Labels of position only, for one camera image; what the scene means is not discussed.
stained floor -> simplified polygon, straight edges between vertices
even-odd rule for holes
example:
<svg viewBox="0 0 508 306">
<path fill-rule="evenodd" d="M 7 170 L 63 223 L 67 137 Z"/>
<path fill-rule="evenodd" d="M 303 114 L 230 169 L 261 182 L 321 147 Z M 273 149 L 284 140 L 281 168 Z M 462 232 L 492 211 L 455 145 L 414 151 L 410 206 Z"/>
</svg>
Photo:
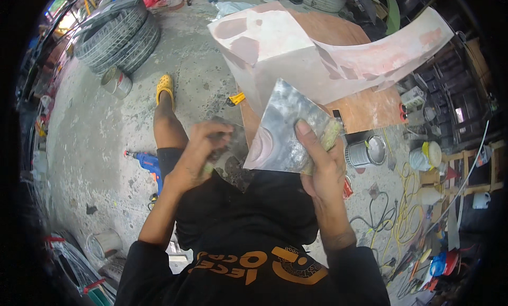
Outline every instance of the stained floor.
<svg viewBox="0 0 508 306">
<path fill-rule="evenodd" d="M 260 4 L 261 0 L 231 0 Z M 298 11 L 315 11 L 306 5 L 286 7 Z M 161 41 L 150 58 L 131 76 L 133 88 L 123 100 L 99 88 L 99 78 L 73 58 L 63 69 L 63 82 L 56 96 L 47 139 L 48 184 L 46 203 L 53 226 L 68 229 L 84 248 L 86 238 L 112 228 L 120 235 L 124 248 L 118 256 L 126 256 L 129 246 L 137 239 L 144 220 L 149 214 L 149 195 L 157 190 L 148 171 L 139 163 L 123 155 L 124 150 L 156 153 L 152 134 L 153 112 L 156 107 L 156 83 L 169 73 L 175 80 L 176 116 L 188 132 L 194 123 L 213 115 L 242 124 L 239 107 L 225 105 L 225 99 L 237 93 L 235 80 L 206 27 L 217 9 L 206 0 L 194 0 L 192 6 L 178 11 L 156 12 L 162 30 Z M 408 161 L 409 146 L 403 140 L 403 126 L 386 129 L 387 137 L 400 169 Z M 374 134 L 384 138 L 382 130 Z M 228 176 L 235 164 L 226 164 L 221 171 Z M 379 190 L 388 194 L 388 208 L 400 203 L 404 194 L 402 180 L 387 163 L 368 168 L 358 174 L 348 168 L 354 194 L 346 200 L 349 218 L 362 216 L 370 220 L 367 190 L 377 183 Z M 373 220 L 378 221 L 384 209 L 384 200 L 372 203 Z M 87 208 L 97 211 L 87 214 Z M 352 223 L 360 245 L 371 246 L 372 232 L 361 221 Z M 373 247 L 379 253 L 379 264 L 397 260 L 407 244 L 397 245 L 392 239 L 385 257 L 382 255 L 391 236 L 390 231 L 376 234 Z M 327 265 L 321 240 L 306 246 L 318 262 Z M 86 250 L 87 258 L 99 268 L 105 263 Z M 187 254 L 189 261 L 192 252 Z M 172 262 L 174 272 L 180 272 L 186 263 Z M 397 281 L 388 288 L 393 304 L 397 304 Z"/>
</svg>

blue power drill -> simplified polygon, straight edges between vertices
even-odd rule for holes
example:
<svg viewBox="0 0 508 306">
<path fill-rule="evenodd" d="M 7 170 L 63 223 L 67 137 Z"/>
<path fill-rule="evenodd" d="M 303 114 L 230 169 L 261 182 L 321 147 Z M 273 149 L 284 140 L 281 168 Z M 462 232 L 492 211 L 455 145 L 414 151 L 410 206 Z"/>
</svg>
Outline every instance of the blue power drill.
<svg viewBox="0 0 508 306">
<path fill-rule="evenodd" d="M 158 158 L 147 152 L 128 152 L 127 150 L 124 151 L 124 156 L 131 156 L 137 159 L 142 169 L 150 171 L 153 180 L 157 182 L 157 197 L 160 196 L 162 191 L 162 177 L 161 169 L 158 166 Z"/>
</svg>

plywood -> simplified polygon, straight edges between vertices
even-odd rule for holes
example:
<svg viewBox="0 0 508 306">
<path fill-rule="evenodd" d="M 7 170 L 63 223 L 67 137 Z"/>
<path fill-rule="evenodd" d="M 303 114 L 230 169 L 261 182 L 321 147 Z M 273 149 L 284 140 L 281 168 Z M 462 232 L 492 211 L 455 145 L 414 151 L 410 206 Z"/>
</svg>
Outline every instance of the plywood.
<svg viewBox="0 0 508 306">
<path fill-rule="evenodd" d="M 331 15 L 309 12 L 299 13 L 288 9 L 305 33 L 318 42 L 330 45 L 349 46 L 370 43 L 362 28 L 354 23 Z M 326 105 L 329 112 L 339 110 L 346 133 L 368 131 L 374 128 L 400 124 L 398 105 L 400 96 L 394 87 L 374 92 L 371 88 L 333 101 Z M 261 119 L 252 111 L 247 100 L 240 103 L 246 131 L 254 131 Z M 250 146 L 254 134 L 247 134 Z"/>
</svg>

